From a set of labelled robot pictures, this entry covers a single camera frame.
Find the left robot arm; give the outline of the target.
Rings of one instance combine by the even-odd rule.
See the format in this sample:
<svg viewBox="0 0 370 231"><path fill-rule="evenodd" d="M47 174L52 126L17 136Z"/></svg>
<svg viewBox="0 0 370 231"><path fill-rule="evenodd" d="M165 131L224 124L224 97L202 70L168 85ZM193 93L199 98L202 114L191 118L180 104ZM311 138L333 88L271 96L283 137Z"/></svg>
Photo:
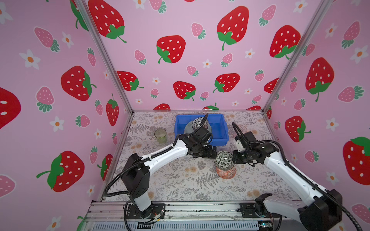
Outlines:
<svg viewBox="0 0 370 231"><path fill-rule="evenodd" d="M150 177L163 166L187 155L194 158L216 158L216 147L209 142L212 138L211 132L200 127L190 134L178 135L174 143L155 153L141 157L138 154L131 155L119 178L123 181L137 209L142 213L152 209L152 201L148 195Z"/></svg>

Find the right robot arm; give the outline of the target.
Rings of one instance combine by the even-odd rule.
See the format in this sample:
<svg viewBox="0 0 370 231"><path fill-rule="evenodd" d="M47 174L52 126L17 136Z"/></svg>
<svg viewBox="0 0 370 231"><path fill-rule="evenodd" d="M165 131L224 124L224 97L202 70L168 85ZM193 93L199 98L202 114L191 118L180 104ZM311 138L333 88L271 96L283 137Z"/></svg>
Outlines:
<svg viewBox="0 0 370 231"><path fill-rule="evenodd" d="M275 141L257 141L252 133L235 137L235 164L262 164L279 175L299 196L300 202L264 193L255 199L259 217L278 214L300 222L309 231L328 231L343 219L343 198L336 190L328 191L293 166Z"/></svg>

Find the green flower plate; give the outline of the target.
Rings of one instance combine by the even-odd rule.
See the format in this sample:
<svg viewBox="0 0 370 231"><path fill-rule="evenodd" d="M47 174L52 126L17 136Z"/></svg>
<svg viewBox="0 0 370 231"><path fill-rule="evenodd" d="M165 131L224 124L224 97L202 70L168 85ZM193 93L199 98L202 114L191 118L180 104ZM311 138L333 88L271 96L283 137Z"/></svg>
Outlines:
<svg viewBox="0 0 370 231"><path fill-rule="evenodd" d="M189 122L186 126L185 126L185 129L184 129L184 133L188 133L188 134L191 134L194 132L194 130L192 129L192 121ZM210 133L212 133L212 127L209 125L208 129L207 129Z"/></svg>

